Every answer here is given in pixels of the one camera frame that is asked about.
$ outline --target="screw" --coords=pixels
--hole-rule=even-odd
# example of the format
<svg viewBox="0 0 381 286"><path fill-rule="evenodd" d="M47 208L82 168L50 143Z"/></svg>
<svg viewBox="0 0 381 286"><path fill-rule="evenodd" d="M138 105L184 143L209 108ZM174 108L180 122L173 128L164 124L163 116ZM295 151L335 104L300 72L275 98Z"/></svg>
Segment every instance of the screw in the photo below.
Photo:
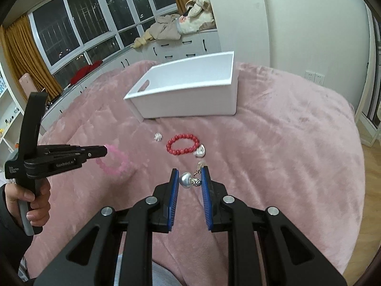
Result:
<svg viewBox="0 0 381 286"><path fill-rule="evenodd" d="M233 196L224 196L222 198L222 200L227 203L227 204L230 204L230 203L233 203L236 199L233 197Z"/></svg>
<svg viewBox="0 0 381 286"><path fill-rule="evenodd" d="M155 204L157 202L157 198L154 196L148 197L145 199L145 202L147 204Z"/></svg>
<svg viewBox="0 0 381 286"><path fill-rule="evenodd" d="M111 215L111 213L112 213L112 208L109 207L109 206L106 206L106 207L104 207L104 208L102 209L102 211L100 211L100 212L101 212L101 214L102 214L103 216L108 216L108 215Z"/></svg>
<svg viewBox="0 0 381 286"><path fill-rule="evenodd" d="M274 207L274 206L270 206L268 209L267 209L268 213L272 216L276 216L279 214L279 210Z"/></svg>

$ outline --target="silver spiky ball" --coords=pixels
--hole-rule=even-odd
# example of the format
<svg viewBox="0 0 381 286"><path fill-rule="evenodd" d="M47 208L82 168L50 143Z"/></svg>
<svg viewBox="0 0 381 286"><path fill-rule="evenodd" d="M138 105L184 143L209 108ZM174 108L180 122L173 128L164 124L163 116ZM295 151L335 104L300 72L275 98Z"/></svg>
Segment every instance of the silver spiky ball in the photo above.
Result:
<svg viewBox="0 0 381 286"><path fill-rule="evenodd" d="M163 139L163 136L161 135L160 132L155 133L155 141L160 142Z"/></svg>

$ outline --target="silver charm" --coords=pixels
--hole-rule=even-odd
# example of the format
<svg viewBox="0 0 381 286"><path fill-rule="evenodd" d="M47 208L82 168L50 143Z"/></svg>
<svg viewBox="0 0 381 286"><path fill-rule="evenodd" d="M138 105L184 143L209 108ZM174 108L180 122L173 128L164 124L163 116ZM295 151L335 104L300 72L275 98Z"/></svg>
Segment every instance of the silver charm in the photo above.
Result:
<svg viewBox="0 0 381 286"><path fill-rule="evenodd" d="M180 185L186 189L190 188L192 185L191 178L192 174L190 174L189 172L185 172L180 176Z"/></svg>
<svg viewBox="0 0 381 286"><path fill-rule="evenodd" d="M195 152L193 152L193 154L196 156L196 157L199 157L199 158L202 158L205 156L205 146L203 144L201 144Z"/></svg>
<svg viewBox="0 0 381 286"><path fill-rule="evenodd" d="M199 187L201 185L201 180L195 177L192 177L191 179L189 179L189 181L195 187Z"/></svg>
<svg viewBox="0 0 381 286"><path fill-rule="evenodd" d="M160 132L155 133L155 141L160 142L163 139L163 136L161 135Z"/></svg>

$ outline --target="pink blanket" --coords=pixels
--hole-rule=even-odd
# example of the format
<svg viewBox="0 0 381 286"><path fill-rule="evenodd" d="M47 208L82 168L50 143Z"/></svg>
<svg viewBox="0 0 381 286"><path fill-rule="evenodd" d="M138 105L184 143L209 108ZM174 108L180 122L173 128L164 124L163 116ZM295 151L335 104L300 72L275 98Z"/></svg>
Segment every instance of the pink blanket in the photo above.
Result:
<svg viewBox="0 0 381 286"><path fill-rule="evenodd" d="M235 116L139 123L123 96L154 64L139 62L100 76L42 137L42 144L111 144L130 163L118 176L89 160L50 178L51 218L26 254L31 275L103 206L131 207L167 182L172 168L193 172L199 159L166 151L178 133L198 136L212 179L229 194L259 209L279 207L343 272L359 233L365 192L363 152L348 102L299 76L237 64ZM155 132L162 142L154 140ZM178 147L185 146L182 141ZM104 162L118 165L111 155ZM208 232L201 188L180 188L173 231L154 234L153 260L184 285L227 284L227 235Z"/></svg>

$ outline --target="black sleeve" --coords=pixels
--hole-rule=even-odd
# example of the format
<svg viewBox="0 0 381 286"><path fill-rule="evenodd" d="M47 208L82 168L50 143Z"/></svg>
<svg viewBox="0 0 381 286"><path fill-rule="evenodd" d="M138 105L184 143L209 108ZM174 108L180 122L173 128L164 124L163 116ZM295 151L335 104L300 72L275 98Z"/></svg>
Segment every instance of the black sleeve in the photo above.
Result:
<svg viewBox="0 0 381 286"><path fill-rule="evenodd" d="M33 236L27 236L8 212L4 188L5 185L0 187L0 251L18 272L22 256L31 245Z"/></svg>

